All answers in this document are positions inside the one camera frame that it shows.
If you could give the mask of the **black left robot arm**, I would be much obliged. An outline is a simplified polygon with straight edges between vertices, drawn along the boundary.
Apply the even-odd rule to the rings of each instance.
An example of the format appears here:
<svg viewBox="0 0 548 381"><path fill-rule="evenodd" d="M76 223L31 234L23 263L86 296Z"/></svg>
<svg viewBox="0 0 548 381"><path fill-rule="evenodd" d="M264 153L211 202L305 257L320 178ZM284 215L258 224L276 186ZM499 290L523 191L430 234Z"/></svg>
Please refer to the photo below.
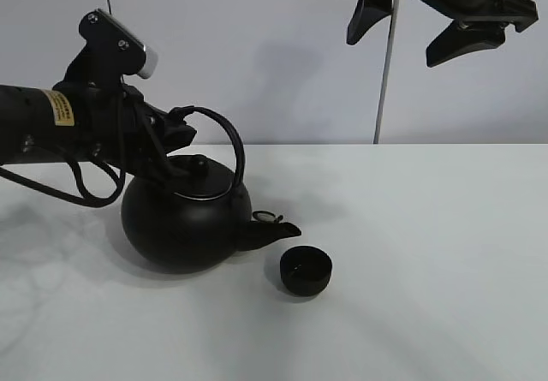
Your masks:
<svg viewBox="0 0 548 381"><path fill-rule="evenodd" d="M167 154L189 146L195 135L133 86L104 90L60 82L51 90L1 88L2 164L57 162L65 152L161 182L171 174Z"/></svg>

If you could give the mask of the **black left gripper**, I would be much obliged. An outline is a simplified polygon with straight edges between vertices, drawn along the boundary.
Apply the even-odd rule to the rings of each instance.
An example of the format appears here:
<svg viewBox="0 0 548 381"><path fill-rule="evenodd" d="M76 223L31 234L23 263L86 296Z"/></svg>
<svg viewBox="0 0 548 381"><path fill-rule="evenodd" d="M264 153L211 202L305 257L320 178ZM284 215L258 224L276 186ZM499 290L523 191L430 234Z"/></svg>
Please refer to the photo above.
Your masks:
<svg viewBox="0 0 548 381"><path fill-rule="evenodd" d="M136 87L105 90L62 81L54 89L68 97L74 113L74 128L61 143L77 158L96 158L161 184L183 175L168 154L190 146L197 131L148 104Z"/></svg>

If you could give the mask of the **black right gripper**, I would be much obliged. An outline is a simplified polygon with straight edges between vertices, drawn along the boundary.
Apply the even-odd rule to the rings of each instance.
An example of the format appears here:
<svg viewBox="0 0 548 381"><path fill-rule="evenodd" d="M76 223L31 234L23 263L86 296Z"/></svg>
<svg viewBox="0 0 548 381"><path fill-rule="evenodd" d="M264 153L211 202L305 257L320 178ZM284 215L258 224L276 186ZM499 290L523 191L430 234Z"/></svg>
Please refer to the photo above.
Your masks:
<svg viewBox="0 0 548 381"><path fill-rule="evenodd" d="M539 20L532 0L421 1L455 20L427 46L429 68L472 52L497 49L506 39L505 25L498 22L512 24L521 33ZM373 26L392 14L393 0L357 0L348 23L346 43L356 45Z"/></svg>

